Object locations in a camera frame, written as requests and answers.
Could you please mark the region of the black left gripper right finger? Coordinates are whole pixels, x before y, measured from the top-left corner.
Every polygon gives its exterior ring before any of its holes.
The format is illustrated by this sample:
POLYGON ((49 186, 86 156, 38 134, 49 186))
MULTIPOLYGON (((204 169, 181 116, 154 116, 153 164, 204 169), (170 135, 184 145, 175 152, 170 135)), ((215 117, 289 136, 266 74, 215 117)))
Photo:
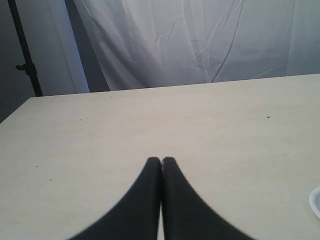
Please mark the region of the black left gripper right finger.
POLYGON ((166 240, 251 240, 211 209, 189 184, 177 161, 162 162, 162 221, 166 240))

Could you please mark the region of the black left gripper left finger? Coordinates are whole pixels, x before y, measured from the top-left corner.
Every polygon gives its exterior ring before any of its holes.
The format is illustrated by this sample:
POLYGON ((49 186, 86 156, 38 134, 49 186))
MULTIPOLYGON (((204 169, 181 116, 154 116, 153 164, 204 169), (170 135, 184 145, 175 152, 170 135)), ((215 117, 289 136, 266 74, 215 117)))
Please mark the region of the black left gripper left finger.
POLYGON ((162 193, 162 167, 149 157, 126 194, 104 216, 72 240, 156 240, 162 193))

